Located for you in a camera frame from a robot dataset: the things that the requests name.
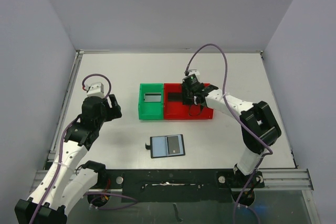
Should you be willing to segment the red plastic bin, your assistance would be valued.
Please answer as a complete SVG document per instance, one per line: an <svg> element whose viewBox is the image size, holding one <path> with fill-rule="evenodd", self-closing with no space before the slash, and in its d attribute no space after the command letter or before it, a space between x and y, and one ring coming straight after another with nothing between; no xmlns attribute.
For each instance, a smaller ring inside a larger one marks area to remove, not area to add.
<svg viewBox="0 0 336 224"><path fill-rule="evenodd" d="M165 120L190 120L188 114L189 106L184 105L182 102L168 102L167 94L169 92L182 93L182 87L179 83L165 83L164 84L164 104L163 114Z"/></svg>
<svg viewBox="0 0 336 224"><path fill-rule="evenodd" d="M210 83L204 83L206 87L206 93L207 95L213 91L213 85ZM213 117L213 109L210 109L207 104L206 106L200 106L200 105L188 105L189 111L188 114L193 119L212 119Z"/></svg>

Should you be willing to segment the green plastic bin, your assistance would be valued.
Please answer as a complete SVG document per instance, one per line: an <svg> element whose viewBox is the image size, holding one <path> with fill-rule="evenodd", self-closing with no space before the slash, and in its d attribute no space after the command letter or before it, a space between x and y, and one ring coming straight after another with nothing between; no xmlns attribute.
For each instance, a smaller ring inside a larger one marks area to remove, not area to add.
<svg viewBox="0 0 336 224"><path fill-rule="evenodd" d="M142 121L163 120L163 83L141 83L139 87L138 116ZM144 102L145 93L161 93L161 102Z"/></svg>

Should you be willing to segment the black leather card holder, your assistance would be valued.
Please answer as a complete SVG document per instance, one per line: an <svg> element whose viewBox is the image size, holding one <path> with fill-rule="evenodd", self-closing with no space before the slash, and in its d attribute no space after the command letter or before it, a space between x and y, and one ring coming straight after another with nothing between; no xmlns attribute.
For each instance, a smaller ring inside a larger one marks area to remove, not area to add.
<svg viewBox="0 0 336 224"><path fill-rule="evenodd" d="M182 154L177 155L169 155L168 154L168 146L167 146L167 137L179 135L180 147L182 149ZM175 156L184 156L185 146L184 146L184 138L182 134L174 134L174 135L163 135L163 136L151 136L150 143L145 144L145 149L150 151L151 158L166 158L166 157L175 157Z"/></svg>

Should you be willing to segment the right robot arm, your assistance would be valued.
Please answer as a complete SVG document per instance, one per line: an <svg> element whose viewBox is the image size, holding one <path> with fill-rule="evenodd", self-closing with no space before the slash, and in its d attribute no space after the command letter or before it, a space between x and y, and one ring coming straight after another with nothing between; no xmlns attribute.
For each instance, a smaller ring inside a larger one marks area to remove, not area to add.
<svg viewBox="0 0 336 224"><path fill-rule="evenodd" d="M231 116L240 124L245 150L235 165L234 182L241 187L253 179L253 171L265 155L271 155L270 147L281 136L281 129L265 101L252 103L223 93L218 87L199 82L195 74L182 80L182 102L199 105Z"/></svg>

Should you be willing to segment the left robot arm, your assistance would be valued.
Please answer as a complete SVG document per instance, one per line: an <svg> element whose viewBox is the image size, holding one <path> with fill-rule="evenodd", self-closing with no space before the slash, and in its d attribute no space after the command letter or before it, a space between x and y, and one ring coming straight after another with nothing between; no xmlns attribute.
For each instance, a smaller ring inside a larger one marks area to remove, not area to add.
<svg viewBox="0 0 336 224"><path fill-rule="evenodd" d="M98 138L103 124L121 116L114 94L84 99L81 114L61 136L58 156L47 174L28 199L17 202L15 214L19 223L66 223L72 208L90 188L107 184L105 165L94 161L86 162L75 179L71 176Z"/></svg>

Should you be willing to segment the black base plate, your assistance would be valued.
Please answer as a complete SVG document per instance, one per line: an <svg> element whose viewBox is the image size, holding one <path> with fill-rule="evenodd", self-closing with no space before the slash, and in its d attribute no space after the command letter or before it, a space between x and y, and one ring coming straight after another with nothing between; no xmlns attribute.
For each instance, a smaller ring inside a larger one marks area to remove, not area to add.
<svg viewBox="0 0 336 224"><path fill-rule="evenodd" d="M234 169L108 169L91 190L120 191L128 202L232 202L242 189L264 188L262 173Z"/></svg>

